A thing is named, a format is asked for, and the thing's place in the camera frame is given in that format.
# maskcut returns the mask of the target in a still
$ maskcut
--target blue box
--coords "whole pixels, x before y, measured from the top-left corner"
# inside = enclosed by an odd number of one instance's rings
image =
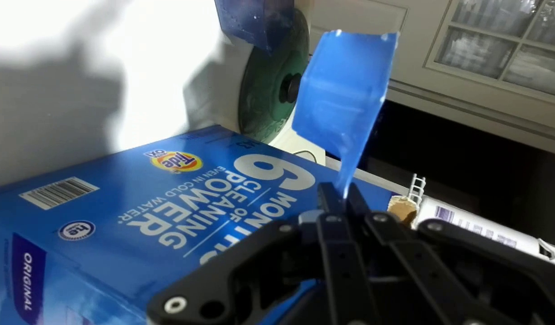
[[[146,323],[153,295],[336,172],[220,127],[0,188],[0,323]],[[358,183],[372,210],[392,193]]]

